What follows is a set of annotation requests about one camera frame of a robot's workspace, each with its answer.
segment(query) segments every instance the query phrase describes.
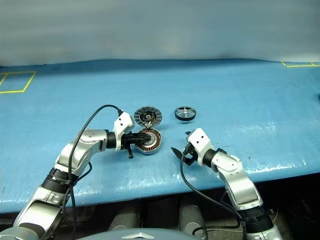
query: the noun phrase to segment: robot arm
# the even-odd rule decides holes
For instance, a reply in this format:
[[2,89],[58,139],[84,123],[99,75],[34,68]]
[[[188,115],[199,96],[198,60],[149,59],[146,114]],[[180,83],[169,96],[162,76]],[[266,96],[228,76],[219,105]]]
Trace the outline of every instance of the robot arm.
[[[214,149],[210,139],[201,128],[188,134],[188,145],[184,154],[191,154],[192,158],[184,161],[190,165],[197,161],[200,166],[208,166],[218,173],[225,183],[226,192],[233,208],[240,214],[248,240],[282,240],[279,230],[265,210],[263,200],[244,171],[241,160],[227,154],[224,150]],[[176,149],[172,149],[176,156],[182,157]]]
[[[91,157],[106,149],[116,151],[128,149],[132,157],[130,144],[143,143],[150,136],[143,133],[131,133],[135,124],[132,117],[123,112],[114,122],[113,132],[108,130],[87,129],[83,132],[72,157],[71,175],[76,181],[88,165]],[[61,219],[63,199],[69,188],[68,163],[74,142],[67,144],[57,157],[53,168],[36,189],[27,205],[19,213],[13,227],[1,233],[1,239],[48,239]]]

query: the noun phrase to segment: silver robot arm segment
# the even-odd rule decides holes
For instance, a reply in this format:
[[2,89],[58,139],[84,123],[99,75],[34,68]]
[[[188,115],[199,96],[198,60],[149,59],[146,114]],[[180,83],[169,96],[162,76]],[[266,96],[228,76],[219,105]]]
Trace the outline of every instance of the silver robot arm segment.
[[200,166],[206,165],[218,173],[225,183],[233,208],[240,214],[247,240],[282,240],[276,225],[265,210],[263,200],[247,176],[241,160],[223,149],[215,150],[201,128],[190,132],[186,151],[193,152]]
[[[114,122],[113,131],[87,129],[83,132],[72,157],[71,173],[73,181],[83,173],[91,157],[106,149],[122,148],[124,134],[128,134],[135,124],[132,117],[123,112]],[[130,147],[132,135],[124,139]],[[57,157],[53,168],[43,183],[38,186],[26,206],[19,213],[13,227],[0,233],[1,239],[48,239],[61,219],[62,202],[69,188],[68,163],[74,142],[67,144]]]

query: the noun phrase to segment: metal disc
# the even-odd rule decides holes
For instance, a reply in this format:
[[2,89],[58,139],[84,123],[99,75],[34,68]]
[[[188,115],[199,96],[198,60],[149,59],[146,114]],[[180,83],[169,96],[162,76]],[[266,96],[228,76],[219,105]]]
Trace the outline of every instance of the metal disc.
[[155,130],[154,128],[144,128],[139,133],[149,134],[151,136],[151,140],[146,141],[144,143],[137,143],[136,148],[143,154],[153,154],[155,153],[162,142],[162,136],[160,132]]
[[153,106],[143,106],[135,111],[134,120],[142,127],[151,128],[161,122],[162,114]]
[[174,111],[174,115],[181,121],[191,121],[196,117],[196,110],[190,106],[181,106]]

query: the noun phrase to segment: blue table surface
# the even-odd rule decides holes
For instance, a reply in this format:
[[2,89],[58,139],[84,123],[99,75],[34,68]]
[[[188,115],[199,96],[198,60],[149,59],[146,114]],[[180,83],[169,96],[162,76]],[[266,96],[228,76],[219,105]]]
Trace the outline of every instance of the blue table surface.
[[[162,146],[153,155],[133,148],[133,159],[113,149],[94,155],[92,172],[75,187],[78,206],[189,191],[170,147],[182,149],[184,132],[195,128],[203,128],[216,148],[242,159],[255,182],[320,172],[320,67],[235,59],[1,68],[21,71],[36,71],[25,92],[0,94],[2,213],[22,209],[63,147],[104,104],[131,115],[142,106],[161,110],[156,128]],[[8,84],[14,78],[3,81],[0,91]],[[177,120],[174,110],[180,106],[195,108],[196,118]],[[105,109],[89,127],[112,130],[116,117]],[[140,129],[136,124],[134,131]],[[224,185],[208,167],[185,166],[185,174],[201,190]]]

